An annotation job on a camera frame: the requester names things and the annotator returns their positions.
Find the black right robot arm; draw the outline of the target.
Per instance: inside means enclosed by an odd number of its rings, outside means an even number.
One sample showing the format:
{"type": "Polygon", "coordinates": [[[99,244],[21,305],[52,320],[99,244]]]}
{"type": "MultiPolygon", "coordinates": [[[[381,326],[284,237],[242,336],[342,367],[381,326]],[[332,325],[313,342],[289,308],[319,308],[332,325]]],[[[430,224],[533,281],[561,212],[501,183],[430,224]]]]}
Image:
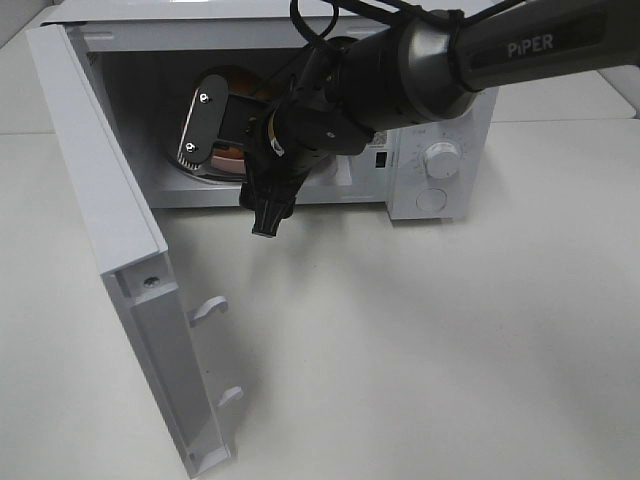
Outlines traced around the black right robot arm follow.
{"type": "Polygon", "coordinates": [[[241,205],[273,237],[317,163],[357,155],[375,133],[462,116],[488,88],[633,65],[635,1],[503,1],[472,16],[404,1],[336,1],[383,30],[329,38],[289,5],[311,53],[299,78],[254,121],[241,205]]]}

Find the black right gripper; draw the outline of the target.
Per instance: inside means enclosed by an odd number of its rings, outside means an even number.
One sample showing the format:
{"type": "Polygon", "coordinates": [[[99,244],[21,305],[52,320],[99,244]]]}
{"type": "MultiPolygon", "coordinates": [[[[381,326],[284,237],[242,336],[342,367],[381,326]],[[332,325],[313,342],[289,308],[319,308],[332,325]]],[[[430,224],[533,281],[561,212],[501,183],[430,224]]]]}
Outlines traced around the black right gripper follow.
{"type": "Polygon", "coordinates": [[[254,235],[277,235],[281,221],[293,213],[303,182],[329,157],[326,151],[290,140],[289,134],[284,139],[278,136],[275,114],[261,118],[251,132],[239,201],[243,208],[254,210],[254,235]]]}

